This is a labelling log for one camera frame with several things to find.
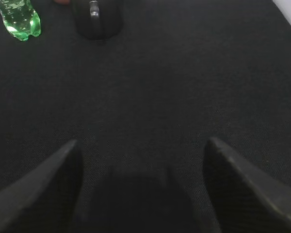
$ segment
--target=water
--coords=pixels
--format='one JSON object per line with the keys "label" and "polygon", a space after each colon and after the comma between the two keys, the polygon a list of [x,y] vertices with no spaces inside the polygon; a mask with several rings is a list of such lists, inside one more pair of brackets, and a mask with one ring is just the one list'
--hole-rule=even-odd
{"label": "water", "polygon": [[30,0],[0,0],[0,13],[8,32],[21,41],[41,34],[41,23]]}

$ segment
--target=bottle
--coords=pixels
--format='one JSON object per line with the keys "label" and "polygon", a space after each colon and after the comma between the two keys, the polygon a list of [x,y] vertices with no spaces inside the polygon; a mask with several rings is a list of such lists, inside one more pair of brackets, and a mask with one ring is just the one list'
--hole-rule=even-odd
{"label": "bottle", "polygon": [[0,0],[0,14],[7,31],[21,41],[41,34],[40,17],[30,0]]}

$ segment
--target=green plastic bottle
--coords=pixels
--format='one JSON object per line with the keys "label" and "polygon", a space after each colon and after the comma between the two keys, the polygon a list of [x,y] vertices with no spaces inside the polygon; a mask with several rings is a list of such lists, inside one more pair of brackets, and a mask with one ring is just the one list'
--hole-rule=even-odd
{"label": "green plastic bottle", "polygon": [[30,0],[0,0],[0,13],[8,32],[21,41],[41,34],[41,23]]}

